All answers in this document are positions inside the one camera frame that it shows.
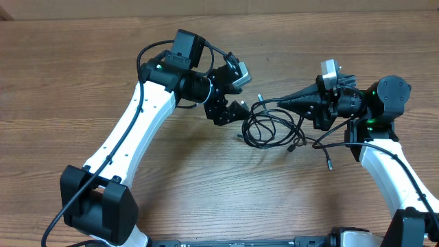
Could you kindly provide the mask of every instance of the wire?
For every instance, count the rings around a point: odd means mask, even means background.
[[[50,232],[52,231],[52,229],[55,227],[56,223],[60,220],[60,218],[62,217],[62,215],[64,215],[64,213],[66,212],[66,210],[77,200],[77,198],[79,198],[84,191],[86,191],[90,185],[93,183],[93,181],[99,176],[99,174],[104,170],[105,166],[107,166],[107,164],[109,164],[109,162],[111,162],[111,159],[113,158],[113,156],[116,154],[117,150],[120,148],[120,146],[122,145],[123,141],[125,140],[125,138],[128,136],[128,134],[130,133],[133,125],[135,124],[137,117],[139,116],[139,114],[141,112],[143,112],[142,110],[142,105],[143,105],[143,97],[144,97],[144,92],[143,92],[143,83],[145,83],[145,80],[142,78],[141,76],[141,66],[140,66],[140,62],[141,62],[141,58],[142,55],[148,50],[151,49],[157,45],[163,45],[163,44],[167,44],[167,43],[172,43],[173,40],[164,40],[164,41],[160,41],[151,45],[148,45],[147,47],[143,48],[140,53],[137,56],[137,61],[136,61],[136,67],[137,67],[137,77],[139,79],[139,88],[140,88],[140,99],[139,99],[139,105],[137,106],[136,112],[134,114],[134,117],[132,118],[130,125],[128,125],[128,127],[126,128],[125,132],[123,133],[122,137],[120,138],[120,140],[116,143],[116,146],[112,149],[112,151],[110,152],[109,155],[107,155],[107,157],[105,158],[105,161],[102,163],[102,165],[97,169],[97,171],[91,176],[91,178],[81,187],[81,189],[78,190],[78,192],[76,192],[75,195],[73,195],[73,197],[63,206],[63,208],[60,210],[60,212],[56,215],[56,217],[52,220],[52,222],[50,223],[50,225],[47,227],[46,231],[44,232],[43,236],[41,237],[41,246],[42,247],[46,247],[46,242],[47,242],[47,238],[49,237]]]
[[[156,43],[153,43],[151,45],[148,45],[147,47],[143,48],[139,54],[137,55],[137,60],[136,60],[136,68],[137,68],[137,78],[139,79],[140,82],[144,82],[144,79],[141,78],[141,68],[140,68],[140,63],[141,63],[141,59],[142,59],[142,55],[148,50],[151,49],[157,45],[164,45],[164,44],[169,44],[169,43],[173,43],[174,40],[163,40],[163,41],[159,41]]]
[[[206,71],[206,72],[204,72],[204,73],[197,72],[196,74],[197,74],[198,76],[208,76],[208,75],[212,72],[212,69],[213,69],[213,63],[214,63],[214,60],[215,60],[215,56],[213,55],[213,48],[212,48],[212,45],[211,45],[207,40],[205,40],[205,41],[204,41],[204,46],[205,46],[205,47],[208,47],[209,50],[211,51],[212,61],[211,61],[211,66],[210,66],[209,70]]]
[[[218,52],[219,54],[221,54],[222,56],[227,56],[227,53],[224,52],[223,50],[221,50],[221,49],[218,48],[218,47],[214,47],[214,46],[212,45],[212,49],[213,49],[214,51]]]
[[[193,108],[195,108],[195,107],[197,107],[197,106],[198,106],[198,103],[195,103],[195,104],[190,105],[190,106],[177,106],[177,108],[181,108],[181,109],[193,109]]]
[[[104,246],[108,246],[104,241],[102,240],[87,240],[87,241],[83,241],[77,244],[72,244],[70,246],[67,247],[80,247],[80,246],[86,246],[87,244],[103,244]]]
[[[288,148],[288,151],[292,152],[293,149],[296,147],[300,147],[302,145],[306,145],[307,141],[306,139],[317,141],[315,139],[312,139],[311,137],[306,137],[303,130],[301,129],[302,123],[305,120],[304,117],[299,117],[298,123],[294,123],[293,117],[286,111],[281,109],[267,109],[266,104],[269,103],[276,103],[276,102],[282,102],[284,99],[267,99],[260,102],[256,102],[252,105],[252,108],[250,109],[250,116],[244,120],[242,123],[242,137],[244,141],[251,147],[254,148],[261,148],[261,149],[268,149],[268,148],[274,148],[282,145],[287,145],[292,142],[290,147]],[[264,110],[255,112],[258,107],[264,107]],[[285,118],[278,117],[276,115],[273,115],[273,113],[280,113],[284,115]],[[270,122],[272,128],[267,127],[264,123]],[[276,124],[281,124],[282,126],[285,126],[289,129],[289,133],[284,136],[282,139],[276,140]],[[259,133],[259,138],[256,138],[251,133],[251,128],[255,127]],[[262,139],[262,133],[261,129],[267,130],[270,133],[270,137],[268,139]],[[326,150],[326,148],[323,148],[323,151],[326,155],[328,163],[330,162],[329,154]]]

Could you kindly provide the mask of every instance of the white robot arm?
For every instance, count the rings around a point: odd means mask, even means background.
[[[139,84],[137,84],[131,102],[125,113],[122,115],[122,118],[119,120],[100,149],[98,149],[98,151],[96,151],[96,153],[85,162],[84,166],[89,166],[90,173],[95,173],[97,171],[108,155],[108,151],[113,149],[120,136],[130,124],[140,100],[139,90],[140,87]],[[128,188],[131,188],[132,186],[137,167],[139,166],[140,160],[142,159],[143,154],[145,154],[148,145],[151,143],[152,138],[164,120],[171,115],[176,107],[174,92],[165,91],[164,86],[147,81],[144,84],[143,90],[143,113],[139,115],[130,134],[128,134],[118,152],[113,156],[112,163],[107,165],[99,174],[100,177],[108,180],[117,176],[121,179],[120,184],[126,185]],[[92,235],[92,237],[105,241],[109,246],[112,246],[105,239],[94,235]],[[147,236],[135,226],[132,229],[129,238],[121,246],[146,247],[147,243]]]
[[[433,211],[439,212],[438,199],[436,199],[424,186],[410,164],[407,162],[400,143],[389,139],[374,139],[368,143],[379,146],[398,155],[416,180],[416,183],[424,193],[424,197],[429,202]],[[414,207],[420,212],[428,212],[425,205],[419,200],[420,195],[416,193],[407,174],[396,160],[392,159],[392,157],[387,154],[370,147],[363,147],[361,149],[359,159],[361,165],[368,170],[377,183],[378,189],[383,195],[392,217],[397,209],[406,209],[408,207]]]
[[[165,50],[140,65],[146,50],[165,43],[174,43],[171,51]],[[192,71],[198,66],[204,46],[212,55],[211,68],[206,73]],[[226,62],[218,69],[212,68],[213,50],[221,53]],[[203,104],[206,117],[219,126],[249,114],[245,103],[227,106],[224,97],[241,93],[242,86],[251,81],[245,64],[197,34],[178,30],[174,40],[146,47],[137,58],[137,71],[139,82],[134,95],[110,136],[82,169],[69,165],[62,173],[63,208],[43,235],[42,247],[46,247],[47,236],[62,216],[67,225],[107,245],[145,247],[148,239],[135,226],[139,208],[130,188],[148,145],[175,107],[181,107],[177,106],[180,99],[195,102],[181,108]],[[97,187],[104,188],[104,192],[95,191]]]

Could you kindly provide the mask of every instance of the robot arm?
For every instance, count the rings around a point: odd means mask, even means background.
[[[438,199],[436,199],[424,186],[410,164],[407,162],[400,143],[389,139],[375,139],[368,143],[377,145],[397,154],[416,180],[416,183],[424,193],[432,209],[435,212],[439,212]],[[408,207],[414,207],[420,212],[428,212],[425,205],[419,200],[419,195],[413,188],[413,185],[403,168],[390,156],[374,148],[363,147],[361,149],[359,161],[377,183],[392,217],[397,209],[406,209]]]
[[[324,135],[313,147],[345,145],[372,175],[392,216],[381,246],[422,246],[425,233],[431,241],[438,242],[438,214],[434,212],[439,212],[439,201],[410,167],[394,133],[394,120],[404,113],[411,86],[403,78],[390,75],[367,90],[358,90],[354,87],[355,76],[341,74],[336,61],[322,62],[321,67],[322,75],[315,84],[283,97],[278,106],[312,120],[315,129],[324,131],[331,128],[337,117],[349,118],[343,143],[316,146]],[[359,246],[356,239],[367,234],[346,231],[335,235],[337,243],[345,243],[338,246]]]
[[[245,104],[233,102],[227,106],[224,97],[241,93],[242,86],[251,81],[243,62],[232,53],[221,51],[226,61],[223,67],[210,69],[208,73],[195,72],[191,68],[198,66],[203,46],[209,47],[213,56],[212,46],[202,37],[184,30],[178,30],[173,42],[171,51],[164,51],[139,67],[139,79],[142,79],[104,144],[82,169],[69,165],[61,175],[62,205],[71,204],[65,209],[64,223],[111,246],[145,247],[148,243],[147,236],[135,225],[139,208],[130,188],[148,145],[180,99],[204,104],[207,118],[219,126],[249,114]],[[111,150],[126,131],[129,133],[106,164],[109,153],[114,152]],[[91,184],[83,190],[85,183]],[[95,191],[98,187],[104,188],[104,192]],[[84,193],[72,200],[80,190]]]

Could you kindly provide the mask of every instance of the wooden table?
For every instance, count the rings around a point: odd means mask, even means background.
[[[241,95],[257,101],[314,82],[338,60],[361,89],[396,74],[412,86],[396,133],[439,196],[439,12],[363,12],[0,23],[0,246],[38,246],[60,210],[59,178],[81,167],[109,135],[137,81],[143,46],[183,28],[233,51],[253,75]],[[155,55],[159,49],[146,57]],[[205,70],[210,55],[203,55]],[[215,66],[222,59],[217,56]],[[177,109],[147,150],[133,194],[139,228],[154,239],[281,239],[357,226],[384,235],[390,215],[347,148],[257,150],[217,127],[202,107]],[[318,137],[307,122],[305,133]],[[327,142],[342,141],[342,131]],[[49,246],[87,237],[59,223]]]

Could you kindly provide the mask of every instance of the white arm link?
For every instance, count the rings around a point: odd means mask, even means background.
[[[139,90],[140,86],[136,85],[131,102],[114,130],[98,151],[85,162],[84,166],[90,166],[89,172],[96,172],[127,129],[139,105]],[[164,86],[147,81],[143,90],[143,112],[139,114],[130,133],[113,156],[112,162],[99,175],[107,179],[118,176],[122,179],[121,184],[129,188],[132,186],[134,174],[152,138],[176,107],[174,92],[165,91]]]
[[[375,139],[368,143],[389,150],[393,154],[397,154],[398,158],[405,163],[410,173],[412,173],[420,190],[426,195],[432,209],[435,212],[439,212],[439,201],[424,186],[407,162],[401,144],[388,139]],[[359,159],[361,165],[368,170],[377,183],[392,217],[397,209],[406,209],[407,207],[414,207],[418,211],[427,212],[424,204],[418,200],[419,195],[413,188],[407,174],[396,160],[383,152],[366,146],[361,149]]]

